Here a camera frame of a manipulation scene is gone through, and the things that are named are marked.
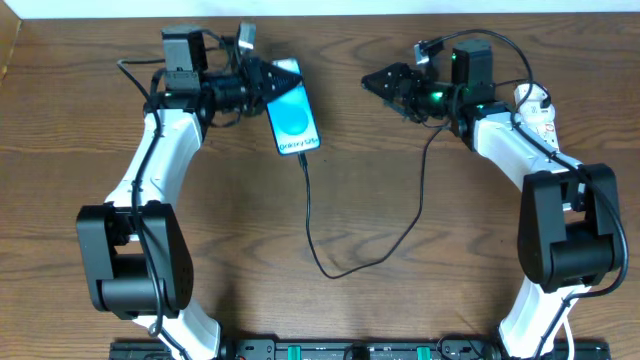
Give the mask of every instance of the robotic arm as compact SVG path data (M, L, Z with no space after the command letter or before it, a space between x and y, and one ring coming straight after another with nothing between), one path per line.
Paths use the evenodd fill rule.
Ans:
M174 26L162 32L165 51L164 92L153 92L145 105L140 146L120 184L102 205L84 206L77 218L89 292L93 305L120 319L149 328L156 322L156 293L149 278L153 259L162 289L164 318L159 338L176 359L212 359L220 351L220 325L191 298L193 264L174 209L185 173L200 149L216 112L261 113L265 105L293 89L302 78L250 56L255 25L242 23L236 39L225 39L233 57L231 73L207 73L203 32ZM156 131L154 111L162 128ZM157 143L139 183L139 212L149 254L118 254L117 247L138 240L131 219L132 182L154 137Z
M510 106L495 100L488 41L472 39L454 46L451 83L437 81L433 56L442 49L441 39L421 42L414 48L420 70L396 63L363 77L362 85L413 122L449 116L452 132L471 151L491 160L522 191L518 258L526 276L499 334L509 357L539 356L553 349L553 338L566 320L568 310L555 319L563 299L588 292L623 263L613 214L549 154L582 171L617 213L615 176L604 164L581 166L578 160L561 154L555 136L547 137L548 142L541 137L546 134L541 134L540 126L543 131L555 131L555 110L545 103L545 95L542 99L531 96L513 121ZM528 87L521 85L516 90L518 100ZM543 91L536 86L532 93ZM527 126L516 128L521 122ZM565 224L563 211L567 210L584 212L584 220ZM576 301L565 307L570 310Z

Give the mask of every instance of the electrical wire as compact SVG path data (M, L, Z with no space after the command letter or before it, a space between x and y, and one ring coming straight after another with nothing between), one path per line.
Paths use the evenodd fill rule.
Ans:
M315 261L316 265L318 266L318 269L320 269L320 272L322 273L322 275L324 275L326 278L331 279L331 280L335 280L335 279L340 279L342 277L345 277L347 275L350 275L356 271L371 267L371 266L375 266L378 264L383 263L385 260L387 260L392 254L393 252L398 248L398 246L400 246L400 243L402 243L402 241L404 240L404 238L409 234L409 232L413 229L413 227L415 226L415 224L418 222L418 219L420 219L420 215L422 215L422 207L423 207L423 202L424 202L424 173L425 173L425 167L426 167L426 160L427 160L427 150L429 149L429 145L431 145L431 142L433 142L433 139L436 138L436 136L438 136L438 134L440 134L440 132L442 130L444 130L445 127L440 127L438 128L433 134L431 134L431 136L428 138L423 150L422 150L422 166L420 168L420 202L419 202L419 206L418 206L418 213L416 214L415 218L413 219L413 221L411 221L411 223L409 224L409 226L407 227L407 229L404 231L404 233L402 233L402 235L398 238L398 240L395 242L395 244L393 244L393 246L391 247L391 249L387 252L386 255L384 255L383 257L381 257L378 260L372 261L370 263L364 264L364 265L360 265L358 267L355 267L351 270L345 271L342 274L339 275L330 275L329 273L327 273L324 269L324 267L322 266L322 264L320 263L320 260L318 259L318 254L316 253L315 247L313 246L313 240L311 239L311 230L310 230L310 222L311 222L311 185L309 183L309 171L308 171L308 165L307 165L307 157L305 156L304 153L300 153L298 154L298 160L300 162L300 167L302 167L302 171L304 172L304 179L306 182L306 187L307 187L307 217L306 217L306 221L305 221L305 225L306 225L306 231L307 231L307 240L309 241L309 247L311 248L311 254L313 255L313 260Z
M178 342L171 335L169 335L166 330L162 330L161 335L163 338L165 338L165 340L167 340L169 345L178 350L178 353L180 353L180 357L182 358L182 360L191 360L189 354L187 354L187 350L185 350L184 347L180 346L180 344L178 344Z
M528 79L524 79L524 78L522 78L522 79L508 80L508 81L503 81L503 82L501 82L501 83L497 83L497 84L495 84L495 87L500 87L500 86L509 85L509 84L523 83L523 82L525 82L525 81L528 81ZM540 84L539 82L537 82L537 81L535 81L535 80L533 81L533 83L534 83L534 84L536 84L536 85L538 85L538 87L539 87L540 89L542 89L542 91L544 91L544 93L547 95L547 99L546 99L546 100L547 100L549 103L551 103L551 93L549 93L549 90L548 90L546 87L542 86L542 84Z
M153 114L153 118L156 123L156 128L153 131L153 138L151 139L151 143L149 144L149 148L144 154L142 161L140 162L140 166L138 167L138 171L136 173L135 179L131 183L131 216L133 218L133 224L138 233L138 239L140 240L140 246L142 247L142 253L146 259L147 264L147 272L151 278L151 283L153 284L153 291L156 296L156 322L149 327L149 335L151 337L157 337L162 331L162 322L164 319L164 295L162 293L162 287L160 285L160 280L158 278L158 272L156 270L156 266L153 262L153 257L151 257L151 251L149 249L149 244L147 243L147 238L145 236L144 227L142 225L142 219L140 218L140 212L138 211L138 197L140 195L140 183L142 182L142 176L144 171L149 163L149 159L153 154L153 150L155 149L160 137L162 136L162 121L160 120L160 116L158 115L158 111L156 106L154 105L149 93L147 90L140 84L140 82L127 70L125 64L129 64L129 60L120 59L118 60L118 68L122 71L129 80L138 88L142 96L144 96L145 101L149 104L151 108L151 113Z
M524 66L525 66L525 68L527 70L527 83L529 84L529 88L527 89L526 94L516 104L515 110L511 112L510 121L511 121L511 124L512 124L513 128L516 129L516 131L518 131L518 133L520 135L522 135L522 137L524 137L529 143L531 143L538 150L540 150L550 160L553 160L556 163L558 163L559 165L567 168L569 170L569 172L571 172L574 176L576 176L578 179L580 179L580 181L582 183L585 184L585 187L588 190L593 192L594 196L597 198L597 200L599 200L604 205L605 209L607 210L607 212L611 216L611 218L612 218L612 220L614 222L614 226L616 228L616 232L618 232L618 234L619 234L620 243L621 243L621 247L622 247L622 265L620 266L620 271L618 272L618 276L616 277L616 279L613 281L613 283L611 285L609 285L608 287L606 287L604 289L597 290L597 291L594 291L594 292L587 292L587 293L580 293L580 294L570 294L570 295L568 295L566 298L564 298L562 300L562 306L560 307L560 309L558 309L558 311L557 311L556 315L554 316L551 324L549 325L549 327L545 331L544 335L540 339L540 343L538 344L538 348L536 349L535 355L533 357L535 360L537 360L541 356L541 352L542 352L542 348L544 347L544 344L546 343L547 339L549 338L549 336L553 332L553 329L556 327L556 325L558 324L558 322L562 318L565 309L571 306L571 301L572 300L577 300L577 299L582 299L582 298L593 298L593 297L599 297L599 296L608 295L608 294L612 293L613 291L615 291L618 287L620 287L620 285L624 281L624 279L625 279L625 277L627 275L627 271L629 269L629 249L628 249L628 244L627 244L627 237L626 237L626 234L624 232L624 227L622 226L622 221L620 220L620 216L618 215L617 210L611 204L611 201L604 195L602 190L600 190L600 188L598 186L596 186L582 171L579 171L578 168L576 168L573 165L567 163L566 161L560 159L557 156L558 155L557 152L555 152L555 151L551 152L551 151L547 150L543 145L539 144L535 139L531 138L520 127L521 123L520 122L516 122L516 114L520 110L520 107L525 103L525 101L527 101L527 99L531 95L531 92L533 90L533 85L535 84L535 82L534 82L534 79L533 79L533 70L531 69L531 65L529 64L529 61L527 60L527 57L525 56L524 52L513 41L511 41L509 38L507 38L504 35L498 34L496 32L490 31L490 30L471 29L471 30L464 30L464 31L460 31L460 32L457 32L457 33L453 33L453 34L450 34L450 35L447 35L447 36L443 36L443 37L437 38L435 40L432 40L430 42L430 44L437 44L439 42L446 41L446 40L449 40L449 39L453 39L453 38L458 37L458 36L474 34L474 33L490 35L490 36L493 36L495 38L498 38L498 39L504 41L505 43L507 43L509 46L511 46L511 48L513 48L513 50L516 51L516 53L518 53L518 55L520 56L520 59L522 60L522 63L524 64Z

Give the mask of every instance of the white wall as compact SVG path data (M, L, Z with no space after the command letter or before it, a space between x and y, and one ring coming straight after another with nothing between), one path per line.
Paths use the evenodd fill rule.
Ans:
M23 19L640 11L639 0L4 0Z

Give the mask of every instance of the phone screen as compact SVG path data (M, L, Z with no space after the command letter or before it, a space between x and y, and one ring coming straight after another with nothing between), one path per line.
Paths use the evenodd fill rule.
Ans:
M276 60L273 64L300 74L296 59ZM320 146L320 136L303 83L267 104L267 112L273 137L281 155L299 153Z

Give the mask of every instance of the wooden table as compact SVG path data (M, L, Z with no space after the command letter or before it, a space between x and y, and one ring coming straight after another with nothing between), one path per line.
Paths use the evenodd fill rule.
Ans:
M234 34L239 19L25 23L0 88L0 357L105 358L114 338L146 337L92 307L75 216L115 187L141 137L143 99L115 61L161 56L160 29L185 21ZM553 94L563 151L606 162L618 177L631 270L615 294L579 303L571 313L575 336L605 338L616 359L637 357L640 15L255 21L260 55L295 56L306 75L324 141L308 156L312 231L332 273L380 257L406 228L418 205L420 149L431 133L402 122L360 88L360 78L410 63L416 41L457 30L489 28L516 41ZM494 49L497 81L524 75L511 50ZM135 73L146 84L154 70ZM511 101L511 90L500 96ZM228 334L486 334L522 282L520 194L450 133L429 152L422 218L386 263L324 279L304 237L304 209L298 161L277 155L266 115L209 131L177 215L194 259L194 295Z

